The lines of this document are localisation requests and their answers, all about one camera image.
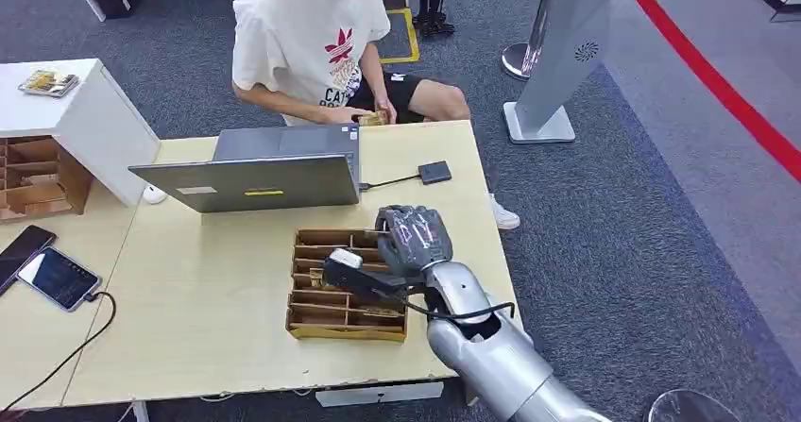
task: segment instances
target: white mouse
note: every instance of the white mouse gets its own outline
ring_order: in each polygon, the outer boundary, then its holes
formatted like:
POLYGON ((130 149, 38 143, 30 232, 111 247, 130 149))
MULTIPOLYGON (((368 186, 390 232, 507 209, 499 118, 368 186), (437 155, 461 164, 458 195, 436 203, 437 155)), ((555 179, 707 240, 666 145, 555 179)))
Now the white mouse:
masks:
POLYGON ((167 198, 167 194, 156 186, 148 184, 145 188, 145 193, 142 194, 142 198, 150 205, 156 205, 157 203, 162 203, 167 198))

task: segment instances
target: phone screen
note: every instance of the phone screen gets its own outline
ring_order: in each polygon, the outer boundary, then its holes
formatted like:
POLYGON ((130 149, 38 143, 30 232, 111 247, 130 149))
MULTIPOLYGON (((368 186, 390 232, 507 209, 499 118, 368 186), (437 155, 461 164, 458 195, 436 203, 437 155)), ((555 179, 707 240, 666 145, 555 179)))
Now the phone screen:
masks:
POLYGON ((100 278, 53 247, 47 247, 20 270, 18 279, 71 311, 94 290, 100 278))
POLYGON ((14 282, 14 275, 25 262, 56 239, 56 234, 28 226, 3 252, 0 252, 0 294, 14 282))

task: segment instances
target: speaker grille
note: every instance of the speaker grille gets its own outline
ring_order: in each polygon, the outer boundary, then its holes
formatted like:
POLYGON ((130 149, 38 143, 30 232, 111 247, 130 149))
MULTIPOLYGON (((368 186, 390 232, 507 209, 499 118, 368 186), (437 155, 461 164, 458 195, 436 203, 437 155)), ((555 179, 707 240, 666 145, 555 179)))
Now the speaker grille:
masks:
POLYGON ((597 42, 585 42, 576 47, 575 59, 581 62, 590 61, 595 59, 599 51, 601 51, 601 46, 597 42))

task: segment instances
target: red line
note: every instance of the red line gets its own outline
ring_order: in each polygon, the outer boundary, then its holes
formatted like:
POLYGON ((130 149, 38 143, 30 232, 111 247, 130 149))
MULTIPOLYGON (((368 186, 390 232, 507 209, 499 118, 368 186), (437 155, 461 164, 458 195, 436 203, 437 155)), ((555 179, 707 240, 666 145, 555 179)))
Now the red line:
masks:
POLYGON ((676 53, 687 63, 721 104, 754 136, 771 156, 790 174, 801 182, 801 151, 781 135, 765 117, 748 104, 728 81, 692 45, 687 36, 671 20, 656 0, 637 0, 645 14, 651 18, 662 36, 667 39, 676 53))

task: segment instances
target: black shorts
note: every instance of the black shorts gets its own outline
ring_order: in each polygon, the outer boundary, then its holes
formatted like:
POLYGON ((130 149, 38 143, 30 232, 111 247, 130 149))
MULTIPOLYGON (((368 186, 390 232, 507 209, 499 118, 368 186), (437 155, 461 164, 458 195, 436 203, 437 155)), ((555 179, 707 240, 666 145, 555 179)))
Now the black shorts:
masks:
MULTIPOLYGON (((409 103, 412 95, 418 88, 418 84, 423 80, 417 76, 384 73, 383 83, 386 85, 386 94, 389 102, 398 112, 397 123, 420 123, 425 117, 409 110, 409 103)), ((369 84, 362 76, 362 84, 359 90, 348 100, 348 106, 356 109, 375 110, 375 98, 369 84)))

